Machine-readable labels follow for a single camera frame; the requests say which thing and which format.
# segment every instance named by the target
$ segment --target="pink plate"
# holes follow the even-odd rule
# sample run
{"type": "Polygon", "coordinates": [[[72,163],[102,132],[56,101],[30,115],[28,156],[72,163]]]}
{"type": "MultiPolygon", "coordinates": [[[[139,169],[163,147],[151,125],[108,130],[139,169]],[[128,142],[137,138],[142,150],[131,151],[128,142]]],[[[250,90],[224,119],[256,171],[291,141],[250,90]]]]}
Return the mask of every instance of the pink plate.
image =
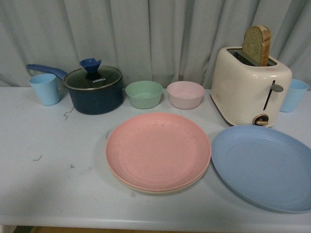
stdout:
{"type": "Polygon", "coordinates": [[[211,157],[205,132],[189,119],[148,113],[118,126],[106,145],[113,174],[125,185],[162,193],[185,188],[206,171],[211,157]]]}

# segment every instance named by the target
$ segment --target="pink bowl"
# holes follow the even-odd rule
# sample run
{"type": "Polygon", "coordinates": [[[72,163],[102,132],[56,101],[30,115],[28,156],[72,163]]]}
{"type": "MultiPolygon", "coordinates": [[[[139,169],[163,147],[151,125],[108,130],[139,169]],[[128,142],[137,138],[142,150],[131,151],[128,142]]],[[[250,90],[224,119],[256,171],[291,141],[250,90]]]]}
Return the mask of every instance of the pink bowl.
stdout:
{"type": "Polygon", "coordinates": [[[178,81],[167,87],[170,103],[181,109],[191,109],[199,106],[205,89],[197,83],[178,81]]]}

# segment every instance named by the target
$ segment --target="gray curtain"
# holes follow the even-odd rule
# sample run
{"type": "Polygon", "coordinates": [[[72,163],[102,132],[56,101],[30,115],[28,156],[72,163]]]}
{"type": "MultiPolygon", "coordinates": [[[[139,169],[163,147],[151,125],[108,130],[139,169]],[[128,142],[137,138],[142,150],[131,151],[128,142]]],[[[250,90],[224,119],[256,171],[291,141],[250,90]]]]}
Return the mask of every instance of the gray curtain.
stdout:
{"type": "Polygon", "coordinates": [[[95,58],[124,86],[207,89],[219,50],[257,24],[272,32],[270,55],[311,86],[311,0],[0,0],[0,86],[29,86],[30,63],[69,72],[95,58]]]}

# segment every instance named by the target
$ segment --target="light blue cup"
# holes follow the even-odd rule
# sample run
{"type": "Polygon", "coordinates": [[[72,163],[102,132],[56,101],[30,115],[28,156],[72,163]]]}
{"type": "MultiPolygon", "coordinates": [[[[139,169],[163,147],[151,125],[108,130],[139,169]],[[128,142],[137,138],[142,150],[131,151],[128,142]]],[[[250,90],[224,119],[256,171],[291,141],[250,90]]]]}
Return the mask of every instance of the light blue cup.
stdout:
{"type": "Polygon", "coordinates": [[[39,74],[29,79],[31,87],[43,105],[49,106],[60,101],[56,76],[54,74],[39,74]]]}
{"type": "Polygon", "coordinates": [[[303,81],[292,79],[280,111],[289,113],[294,110],[308,88],[308,84],[303,81]]]}

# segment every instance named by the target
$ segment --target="table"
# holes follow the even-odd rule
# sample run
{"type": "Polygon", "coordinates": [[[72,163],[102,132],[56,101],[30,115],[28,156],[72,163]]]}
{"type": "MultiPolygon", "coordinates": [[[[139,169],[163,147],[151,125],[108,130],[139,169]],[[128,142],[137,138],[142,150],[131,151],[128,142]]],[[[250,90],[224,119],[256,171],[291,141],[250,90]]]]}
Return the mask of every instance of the table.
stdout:
{"type": "MultiPolygon", "coordinates": [[[[210,140],[229,127],[206,90],[192,110],[174,108],[164,90],[152,109],[127,97],[103,115],[77,112],[65,88],[61,101],[43,106],[29,87],[0,87],[0,224],[197,232],[311,232],[311,213],[256,207],[219,179],[212,163],[189,188],[151,195],[123,185],[110,172],[105,144],[131,117],[150,112],[183,115],[210,140]]],[[[311,147],[311,92],[272,127],[311,147]]]]}

